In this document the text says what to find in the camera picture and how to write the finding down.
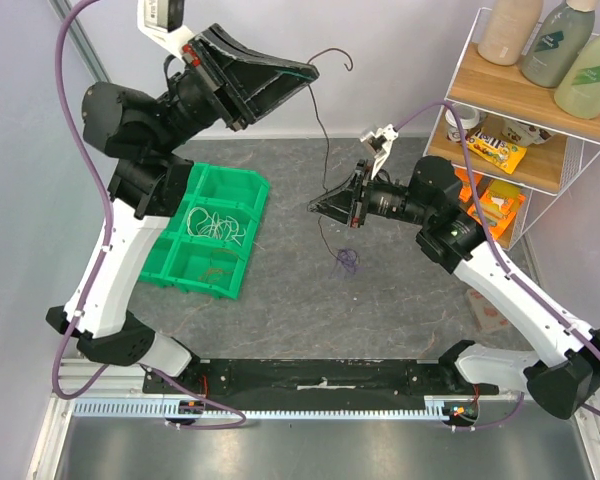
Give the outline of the orange yellow snack box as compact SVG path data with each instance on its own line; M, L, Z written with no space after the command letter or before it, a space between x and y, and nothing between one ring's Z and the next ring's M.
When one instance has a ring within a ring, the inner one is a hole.
M516 185L493 180L479 199L492 238L497 241L513 224L526 196Z

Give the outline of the light green pump bottle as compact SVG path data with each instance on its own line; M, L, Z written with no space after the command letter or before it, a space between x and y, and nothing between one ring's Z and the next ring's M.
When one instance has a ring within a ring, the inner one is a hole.
M600 114L600 35L581 51L554 92L556 105L581 119Z

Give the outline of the grey-green pump bottle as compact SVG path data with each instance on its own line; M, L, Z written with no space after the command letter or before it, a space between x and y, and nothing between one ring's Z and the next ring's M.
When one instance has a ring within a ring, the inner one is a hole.
M589 41L597 0L566 0L542 22L520 70L531 83L557 87Z

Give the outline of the yellow candy bag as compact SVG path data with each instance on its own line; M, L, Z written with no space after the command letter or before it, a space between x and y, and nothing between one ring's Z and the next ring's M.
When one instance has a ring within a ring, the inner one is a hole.
M506 174L512 174L527 154L527 148L499 140L476 130L466 137L468 149Z

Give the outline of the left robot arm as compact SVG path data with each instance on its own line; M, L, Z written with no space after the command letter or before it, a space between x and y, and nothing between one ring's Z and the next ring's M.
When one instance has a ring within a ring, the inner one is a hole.
M145 34L184 68L159 97L108 82L83 97L83 138L117 162L105 193L113 218L70 300L46 316L70 335L89 360L116 366L142 364L163 373L178 393L199 382L196 355L159 334L128 308L140 271L184 198L193 164L176 151L222 121L234 131L255 124L315 81L309 63L247 48L221 26L200 33L186 27L146 28Z

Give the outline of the white paper cup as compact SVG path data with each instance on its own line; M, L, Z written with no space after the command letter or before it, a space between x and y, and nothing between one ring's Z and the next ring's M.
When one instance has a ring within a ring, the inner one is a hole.
M447 139L453 143L460 143L462 138L480 125L481 119L480 110L460 103L452 103L452 108L445 111Z

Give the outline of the green compartment bin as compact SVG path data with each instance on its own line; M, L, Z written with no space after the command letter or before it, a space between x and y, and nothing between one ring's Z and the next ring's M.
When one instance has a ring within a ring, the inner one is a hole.
M138 280L236 300L269 191L256 171L195 164L178 210Z

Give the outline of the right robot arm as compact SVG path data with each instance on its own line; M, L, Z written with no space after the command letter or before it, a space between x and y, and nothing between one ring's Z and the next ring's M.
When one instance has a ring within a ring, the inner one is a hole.
M479 292L532 347L522 352L459 342L441 358L440 386L453 394L471 384L518 391L566 420L600 389L600 328L569 314L489 242L459 204L462 186L453 165L438 156L419 159L408 184L377 180L360 161L308 209L351 228L369 215L418 226L416 242L425 256Z

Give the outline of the beige pump bottle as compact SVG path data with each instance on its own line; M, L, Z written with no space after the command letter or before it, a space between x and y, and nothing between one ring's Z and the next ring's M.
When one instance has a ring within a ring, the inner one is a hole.
M497 1L478 43L478 54L496 65L517 63L544 6L543 0Z

